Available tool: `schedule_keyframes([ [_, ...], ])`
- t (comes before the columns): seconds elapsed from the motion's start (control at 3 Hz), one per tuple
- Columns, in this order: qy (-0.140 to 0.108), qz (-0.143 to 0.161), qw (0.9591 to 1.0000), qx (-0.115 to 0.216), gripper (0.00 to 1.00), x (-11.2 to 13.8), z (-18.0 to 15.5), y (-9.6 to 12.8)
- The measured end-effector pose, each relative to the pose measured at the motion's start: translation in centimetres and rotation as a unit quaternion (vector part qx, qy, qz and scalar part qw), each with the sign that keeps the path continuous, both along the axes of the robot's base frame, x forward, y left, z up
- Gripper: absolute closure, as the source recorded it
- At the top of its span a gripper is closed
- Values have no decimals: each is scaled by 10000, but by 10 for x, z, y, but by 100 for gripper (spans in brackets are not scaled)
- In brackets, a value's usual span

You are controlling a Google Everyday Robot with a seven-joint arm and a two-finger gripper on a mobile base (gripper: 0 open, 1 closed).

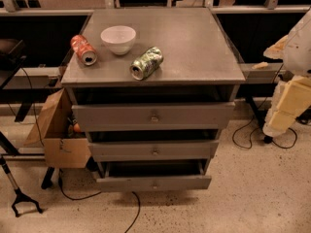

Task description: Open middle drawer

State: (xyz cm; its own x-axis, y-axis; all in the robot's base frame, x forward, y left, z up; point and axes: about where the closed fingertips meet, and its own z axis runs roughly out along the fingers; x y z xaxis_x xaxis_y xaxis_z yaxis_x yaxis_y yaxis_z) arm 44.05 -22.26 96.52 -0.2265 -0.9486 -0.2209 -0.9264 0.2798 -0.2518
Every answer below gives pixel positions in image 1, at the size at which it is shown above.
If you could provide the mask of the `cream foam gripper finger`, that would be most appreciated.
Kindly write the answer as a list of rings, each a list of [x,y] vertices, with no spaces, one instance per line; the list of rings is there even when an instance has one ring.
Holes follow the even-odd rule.
[[[311,106],[311,79],[294,75],[286,86],[277,109],[292,119],[302,115]]]

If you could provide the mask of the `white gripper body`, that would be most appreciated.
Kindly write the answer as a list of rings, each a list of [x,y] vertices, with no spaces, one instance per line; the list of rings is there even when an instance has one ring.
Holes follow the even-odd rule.
[[[262,128],[263,133],[272,138],[284,134],[292,125],[291,117],[277,109],[277,105],[281,100],[285,86],[286,82],[283,81],[279,81],[276,85],[271,99],[271,107],[266,114],[265,123]]]

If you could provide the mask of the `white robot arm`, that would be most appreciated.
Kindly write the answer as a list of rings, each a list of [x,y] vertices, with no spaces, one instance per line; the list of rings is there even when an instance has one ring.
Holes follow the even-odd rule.
[[[294,75],[288,82],[278,82],[265,117],[262,131],[274,138],[284,134],[311,106],[311,11],[263,55],[282,59],[283,67]]]

